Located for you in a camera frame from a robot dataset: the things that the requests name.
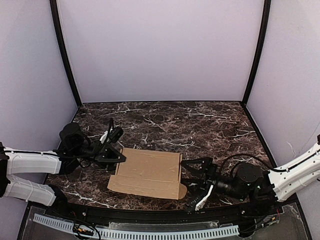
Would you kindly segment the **brown cardboard paper box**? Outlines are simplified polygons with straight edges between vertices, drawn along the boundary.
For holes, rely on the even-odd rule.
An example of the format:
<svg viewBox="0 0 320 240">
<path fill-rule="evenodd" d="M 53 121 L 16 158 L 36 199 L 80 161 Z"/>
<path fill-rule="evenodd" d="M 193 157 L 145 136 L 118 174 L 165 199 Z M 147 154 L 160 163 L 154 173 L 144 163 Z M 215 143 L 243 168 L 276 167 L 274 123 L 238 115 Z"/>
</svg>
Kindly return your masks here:
<svg viewBox="0 0 320 240">
<path fill-rule="evenodd" d="M 181 153 L 133 148 L 123 148 L 121 153 L 126 160 L 118 163 L 110 176 L 110 191 L 169 200 L 186 196 L 187 187 L 181 183 Z"/>
</svg>

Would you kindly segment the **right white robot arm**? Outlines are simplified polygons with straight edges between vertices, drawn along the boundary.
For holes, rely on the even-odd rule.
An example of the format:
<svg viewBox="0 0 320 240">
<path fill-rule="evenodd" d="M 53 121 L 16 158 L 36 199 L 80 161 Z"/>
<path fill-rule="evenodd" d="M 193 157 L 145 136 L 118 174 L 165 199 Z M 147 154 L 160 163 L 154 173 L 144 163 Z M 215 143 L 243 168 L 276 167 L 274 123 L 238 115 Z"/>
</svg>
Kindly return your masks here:
<svg viewBox="0 0 320 240">
<path fill-rule="evenodd" d="M 254 204 L 284 202 L 320 179 L 319 142 L 285 165 L 272 168 L 264 162 L 266 170 L 263 170 L 258 165 L 238 162 L 228 175 L 224 175 L 225 164 L 233 158 L 235 155 L 227 157 L 221 165 L 215 164 L 211 157 L 181 162 L 181 166 L 195 177 L 186 182 L 197 186 L 193 199 L 187 204 L 191 210 L 202 209 L 212 193 L 239 201 L 249 199 Z"/>
</svg>

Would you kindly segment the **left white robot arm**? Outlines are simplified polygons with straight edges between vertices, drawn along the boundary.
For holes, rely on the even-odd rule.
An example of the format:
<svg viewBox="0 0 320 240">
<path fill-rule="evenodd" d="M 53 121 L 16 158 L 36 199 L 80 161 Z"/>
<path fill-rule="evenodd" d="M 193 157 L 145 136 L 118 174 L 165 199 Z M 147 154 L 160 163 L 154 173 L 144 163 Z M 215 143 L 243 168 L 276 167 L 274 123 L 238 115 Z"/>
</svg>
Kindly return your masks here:
<svg viewBox="0 0 320 240">
<path fill-rule="evenodd" d="M 52 151 L 17 150 L 0 147 L 0 195 L 44 206 L 66 203 L 64 193 L 54 185 L 44 185 L 18 177 L 18 174 L 45 173 L 68 175 L 76 168 L 87 168 L 92 163 L 102 169 L 113 170 L 126 157 L 113 147 L 124 130 L 109 121 L 107 131 L 99 140 L 91 142 L 76 122 L 67 124 L 59 133 L 58 149 Z"/>
</svg>

